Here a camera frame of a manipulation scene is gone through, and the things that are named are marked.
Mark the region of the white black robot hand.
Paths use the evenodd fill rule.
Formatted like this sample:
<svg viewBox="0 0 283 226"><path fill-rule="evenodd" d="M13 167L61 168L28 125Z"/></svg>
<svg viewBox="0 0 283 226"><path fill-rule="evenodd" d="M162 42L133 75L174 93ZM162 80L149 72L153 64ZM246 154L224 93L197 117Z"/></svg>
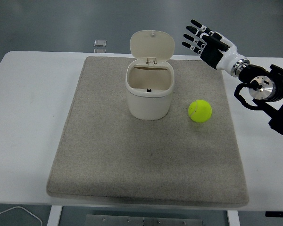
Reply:
<svg viewBox="0 0 283 226"><path fill-rule="evenodd" d="M198 21L192 19L186 29L190 33L183 35L187 41L182 45L198 54L213 69L231 73L235 64L244 58L230 40Z"/></svg>

